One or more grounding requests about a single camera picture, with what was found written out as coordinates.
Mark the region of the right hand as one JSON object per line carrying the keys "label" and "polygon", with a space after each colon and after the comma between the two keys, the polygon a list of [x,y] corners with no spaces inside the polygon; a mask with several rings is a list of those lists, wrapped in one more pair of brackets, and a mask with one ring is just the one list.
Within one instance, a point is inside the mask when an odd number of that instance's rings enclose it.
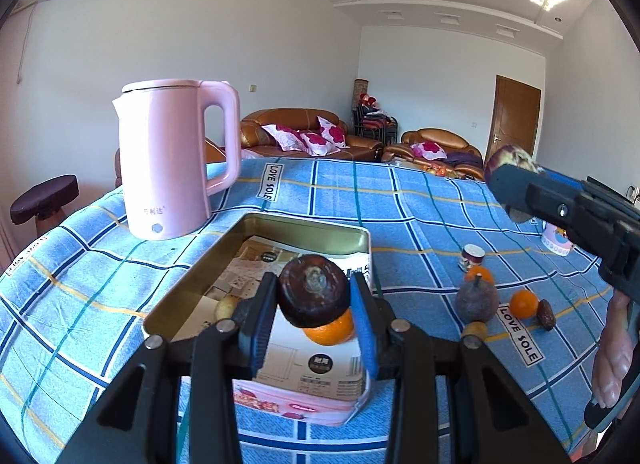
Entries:
{"label": "right hand", "polygon": [[628,334],[629,302],[630,299],[620,291],[614,291],[608,302],[591,378],[594,398],[602,409],[615,406],[623,379],[631,367],[634,343]]}

